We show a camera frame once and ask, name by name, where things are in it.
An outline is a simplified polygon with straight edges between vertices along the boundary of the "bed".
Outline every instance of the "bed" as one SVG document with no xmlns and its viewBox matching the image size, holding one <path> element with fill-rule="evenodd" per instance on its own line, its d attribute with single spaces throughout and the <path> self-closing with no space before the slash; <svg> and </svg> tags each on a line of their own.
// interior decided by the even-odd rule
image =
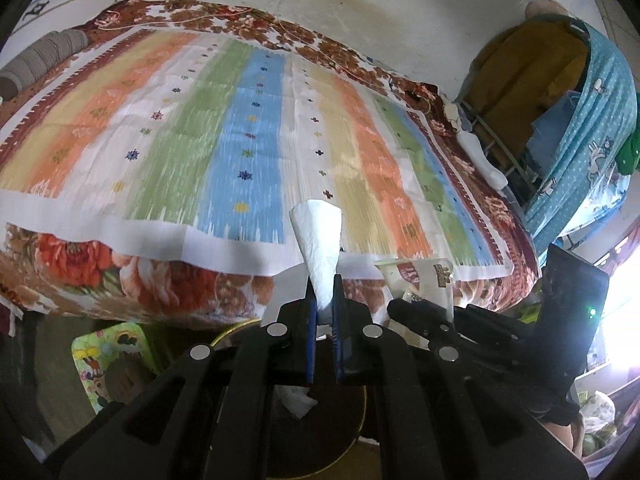
<svg viewBox="0 0 640 480">
<path fill-rule="evenodd" d="M 0 107 L 5 302 L 261 317 L 303 295 L 287 211 L 308 198 L 342 209 L 338 272 L 377 322 L 382 257 L 446 257 L 456 304 L 497 311 L 539 278 L 435 86 L 247 7 L 126 0 L 79 28 L 90 47 Z"/>
</svg>

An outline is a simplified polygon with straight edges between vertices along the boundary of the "brown cloth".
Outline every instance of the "brown cloth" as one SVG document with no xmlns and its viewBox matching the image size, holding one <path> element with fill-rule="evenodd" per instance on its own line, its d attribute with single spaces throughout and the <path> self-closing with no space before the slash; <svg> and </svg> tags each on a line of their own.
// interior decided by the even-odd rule
<svg viewBox="0 0 640 480">
<path fill-rule="evenodd" d="M 532 121 L 580 82 L 589 48 L 570 23 L 570 18 L 524 22 L 491 40 L 471 64 L 463 99 L 516 157 L 533 134 Z M 491 142 L 481 127 L 476 133 Z M 500 149 L 492 153 L 511 166 Z"/>
</svg>

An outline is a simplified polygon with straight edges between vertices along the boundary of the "orange stripe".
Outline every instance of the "orange stripe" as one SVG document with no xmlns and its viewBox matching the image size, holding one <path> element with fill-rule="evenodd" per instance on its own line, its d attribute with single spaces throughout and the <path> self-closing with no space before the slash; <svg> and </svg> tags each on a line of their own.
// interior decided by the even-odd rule
<svg viewBox="0 0 640 480">
<path fill-rule="evenodd" d="M 46 158 L 41 159 L 31 175 L 28 189 L 38 183 L 46 183 L 46 189 L 38 193 L 55 198 L 82 154 L 82 150 L 94 142 L 105 130 L 113 115 L 136 90 L 144 87 L 158 69 L 193 41 L 188 32 L 167 34 L 164 41 L 142 58 L 136 59 L 123 77 L 110 80 L 88 98 L 82 110 L 68 124 L 64 124 L 56 137 L 55 146 Z"/>
<path fill-rule="evenodd" d="M 369 187 L 374 191 L 386 224 L 397 245 L 398 256 L 413 258 L 433 254 L 414 204 L 402 188 L 400 168 L 376 130 L 373 119 L 355 87 L 334 75 L 345 111 L 353 121 L 360 160 Z"/>
</svg>

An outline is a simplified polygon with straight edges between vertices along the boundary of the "rolled white paper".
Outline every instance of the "rolled white paper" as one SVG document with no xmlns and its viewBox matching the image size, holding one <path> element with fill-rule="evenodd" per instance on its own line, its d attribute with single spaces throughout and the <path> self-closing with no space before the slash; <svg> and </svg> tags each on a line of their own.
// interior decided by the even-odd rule
<svg viewBox="0 0 640 480">
<path fill-rule="evenodd" d="M 307 200 L 289 211 L 289 218 L 316 293 L 318 324 L 330 324 L 342 211 L 324 200 Z"/>
</svg>

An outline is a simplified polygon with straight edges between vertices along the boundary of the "metal rivet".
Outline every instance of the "metal rivet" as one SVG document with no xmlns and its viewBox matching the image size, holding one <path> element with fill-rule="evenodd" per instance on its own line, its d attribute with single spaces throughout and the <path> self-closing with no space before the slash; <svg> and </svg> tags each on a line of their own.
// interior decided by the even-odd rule
<svg viewBox="0 0 640 480">
<path fill-rule="evenodd" d="M 438 355 L 443 361 L 450 361 L 450 362 L 455 361 L 460 356 L 460 354 L 458 354 L 458 351 L 455 348 L 453 348 L 453 346 L 443 346 L 438 351 Z"/>
<path fill-rule="evenodd" d="M 382 335 L 382 329 L 378 325 L 367 325 L 362 329 L 362 333 L 367 337 L 377 338 Z"/>
<path fill-rule="evenodd" d="M 206 359 L 207 357 L 209 357 L 210 353 L 211 353 L 211 348 L 209 348 L 209 346 L 198 345 L 198 346 L 194 346 L 191 349 L 191 352 L 189 352 L 189 355 L 191 356 L 191 359 L 196 359 L 196 361 L 201 361 L 202 359 Z"/>
<path fill-rule="evenodd" d="M 267 334 L 272 335 L 274 337 L 280 337 L 281 335 L 285 335 L 287 333 L 287 325 L 282 323 L 271 323 L 267 327 Z"/>
</svg>

